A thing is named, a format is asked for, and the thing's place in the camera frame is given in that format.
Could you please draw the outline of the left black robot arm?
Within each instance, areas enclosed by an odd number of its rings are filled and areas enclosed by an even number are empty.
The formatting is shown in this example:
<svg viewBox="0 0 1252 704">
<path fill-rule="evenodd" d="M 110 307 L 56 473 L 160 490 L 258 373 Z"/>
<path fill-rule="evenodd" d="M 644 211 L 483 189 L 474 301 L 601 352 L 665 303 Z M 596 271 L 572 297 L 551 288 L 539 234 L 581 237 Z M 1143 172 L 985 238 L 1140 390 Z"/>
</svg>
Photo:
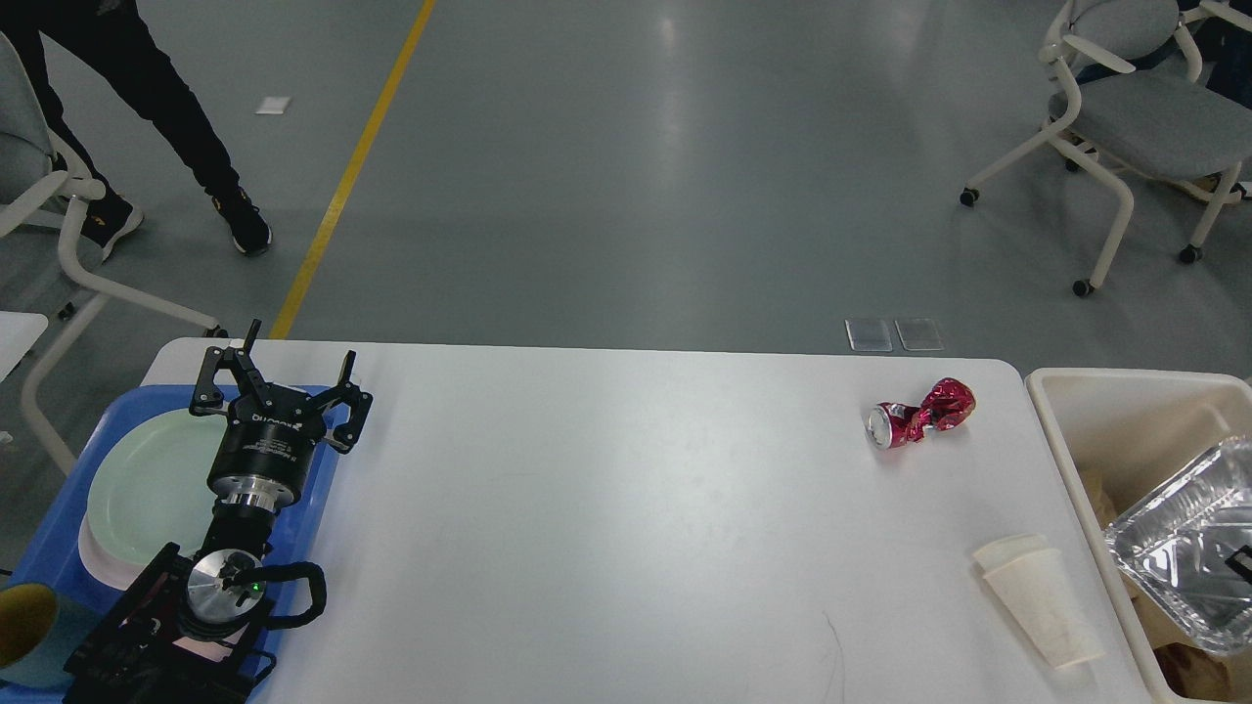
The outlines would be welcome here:
<svg viewBox="0 0 1252 704">
<path fill-rule="evenodd" d="M 265 633 L 305 628 L 328 603 L 310 561 L 268 564 L 283 509 L 299 504 L 321 445 L 348 453 L 373 397 L 352 380 L 356 352 L 317 395 L 265 380 L 259 322 L 239 347 L 209 347 L 189 402 L 225 432 L 207 474 L 213 519 L 192 557 L 162 547 L 68 656 L 68 703 L 245 703 L 274 670 Z"/>
</svg>

